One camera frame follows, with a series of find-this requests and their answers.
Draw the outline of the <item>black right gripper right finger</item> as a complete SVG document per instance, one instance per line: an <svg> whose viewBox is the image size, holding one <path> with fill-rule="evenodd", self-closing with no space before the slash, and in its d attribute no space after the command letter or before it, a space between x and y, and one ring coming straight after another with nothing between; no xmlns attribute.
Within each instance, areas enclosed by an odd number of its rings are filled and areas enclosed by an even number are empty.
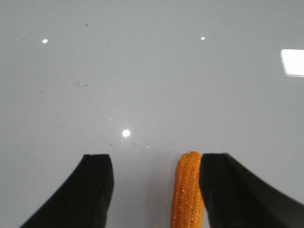
<svg viewBox="0 0 304 228"><path fill-rule="evenodd" d="M304 206L227 153L202 156L199 186L212 228L302 228Z"/></svg>

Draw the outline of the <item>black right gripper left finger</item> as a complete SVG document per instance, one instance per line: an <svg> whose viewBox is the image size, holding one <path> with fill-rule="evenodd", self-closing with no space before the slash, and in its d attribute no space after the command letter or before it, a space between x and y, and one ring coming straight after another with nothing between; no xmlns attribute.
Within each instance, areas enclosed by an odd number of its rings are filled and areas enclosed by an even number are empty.
<svg viewBox="0 0 304 228"><path fill-rule="evenodd" d="M66 181L23 228L104 228L114 190L108 154L83 156Z"/></svg>

